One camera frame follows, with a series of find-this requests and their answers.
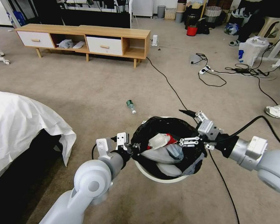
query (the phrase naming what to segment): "white cabinet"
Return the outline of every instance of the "white cabinet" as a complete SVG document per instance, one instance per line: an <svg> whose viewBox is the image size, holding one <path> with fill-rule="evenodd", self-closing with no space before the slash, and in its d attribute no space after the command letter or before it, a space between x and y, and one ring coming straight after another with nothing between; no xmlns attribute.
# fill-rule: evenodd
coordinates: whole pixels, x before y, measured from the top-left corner
<svg viewBox="0 0 280 224"><path fill-rule="evenodd" d="M134 0L133 15L135 16L153 16L154 0Z"/></svg>

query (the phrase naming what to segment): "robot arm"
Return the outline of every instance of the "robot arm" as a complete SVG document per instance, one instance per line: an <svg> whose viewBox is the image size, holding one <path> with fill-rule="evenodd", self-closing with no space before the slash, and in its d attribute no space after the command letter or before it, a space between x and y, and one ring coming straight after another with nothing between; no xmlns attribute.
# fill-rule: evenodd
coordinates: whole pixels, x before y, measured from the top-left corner
<svg viewBox="0 0 280 224"><path fill-rule="evenodd" d="M107 198L112 180L130 159L128 134L118 133L116 150L110 152L111 138L96 140L98 160L83 163L76 171L74 188L63 193L50 208L40 224L82 224L86 208Z"/></svg>
<svg viewBox="0 0 280 224"><path fill-rule="evenodd" d="M180 146L194 147L204 144L206 149L220 150L226 158L233 159L241 167L258 172L258 177L269 187L280 193L280 150L267 150L267 140L254 136L245 141L238 136L224 134L202 111L182 111L194 117L199 123L196 134L180 139ZM82 224L84 212L90 204L99 204L107 198L112 180L125 167L133 150L138 145L128 145L128 134L118 133L112 140L117 142L116 150L110 152L111 138L96 140L99 152L98 160L83 163L74 177L74 188L63 193L41 224Z"/></svg>
<svg viewBox="0 0 280 224"><path fill-rule="evenodd" d="M181 139L182 147L203 141L206 149L220 150L224 157L236 161L241 167L249 171L256 170L260 180L280 193L280 150L267 150L267 140L257 136L245 141L238 136L223 134L223 130L217 128L202 111L193 117L199 122L196 128L199 135Z"/></svg>

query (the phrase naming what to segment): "white drawer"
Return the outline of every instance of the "white drawer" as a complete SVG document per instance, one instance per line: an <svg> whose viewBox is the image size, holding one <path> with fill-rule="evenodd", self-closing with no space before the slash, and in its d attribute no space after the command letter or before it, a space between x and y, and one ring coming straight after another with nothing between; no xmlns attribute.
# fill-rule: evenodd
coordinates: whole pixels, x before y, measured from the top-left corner
<svg viewBox="0 0 280 224"><path fill-rule="evenodd" d="M86 37L89 52L122 55L121 39Z"/></svg>
<svg viewBox="0 0 280 224"><path fill-rule="evenodd" d="M18 35L25 46L54 48L48 33L18 31Z"/></svg>

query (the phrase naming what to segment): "black trousers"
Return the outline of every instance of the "black trousers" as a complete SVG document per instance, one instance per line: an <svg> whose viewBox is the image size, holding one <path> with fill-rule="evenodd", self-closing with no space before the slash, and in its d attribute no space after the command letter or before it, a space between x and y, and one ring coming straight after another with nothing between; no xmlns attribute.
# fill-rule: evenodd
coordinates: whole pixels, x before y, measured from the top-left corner
<svg viewBox="0 0 280 224"><path fill-rule="evenodd" d="M250 2L245 7L245 13L251 13L252 15L249 21L239 30L238 40L240 42L246 42L254 28L261 27L261 23L264 24L263 17L280 18L280 1L277 1L277 3L273 3L271 0Z"/></svg>

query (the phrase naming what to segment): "floor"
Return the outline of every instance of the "floor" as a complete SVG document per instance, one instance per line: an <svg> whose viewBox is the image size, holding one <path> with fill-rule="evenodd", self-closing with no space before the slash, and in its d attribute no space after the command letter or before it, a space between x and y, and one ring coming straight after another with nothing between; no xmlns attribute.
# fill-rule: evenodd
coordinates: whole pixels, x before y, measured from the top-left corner
<svg viewBox="0 0 280 224"><path fill-rule="evenodd" d="M238 62L238 49L228 46L235 37L224 34L224 27L210 30L210 35L188 37L183 24L174 21L139 18L138 22L141 29L158 34L160 46L168 47L151 48L148 57L168 76L184 104L194 111L203 110L227 133L235 132L264 114L265 106L273 105L258 89L256 78L222 75L227 85L221 88L206 86L198 79L197 72L204 63L190 65L191 54L206 54L208 64L218 71ZM194 125L178 111L183 109L181 103L148 60L134 69L132 61L113 58L91 58L87 63L85 56L46 52L38 58L35 49L23 47L16 33L8 32L8 28L0 28L0 46L11 61L10 65L0 62L0 91L46 104L77 133L68 167L57 167L27 223L38 223L59 195L73 188L75 171L91 159L97 138L118 132L133 134L143 120L154 115L177 117ZM264 62L261 68L270 70L271 64ZM261 86L280 103L280 69L273 75L277 79L261 81ZM203 79L210 84L222 83L209 74ZM135 103L136 115L126 107L128 99ZM280 137L280 119L268 119ZM246 140L254 135L268 139L269 149L280 149L264 121L257 121L240 134ZM280 194L264 185L256 172L240 168L220 152L212 154L228 184L241 223L280 224ZM236 223L236 217L210 157L197 174L168 185L149 180L130 160L115 180L108 199L86 210L84 223L231 224Z"/></svg>

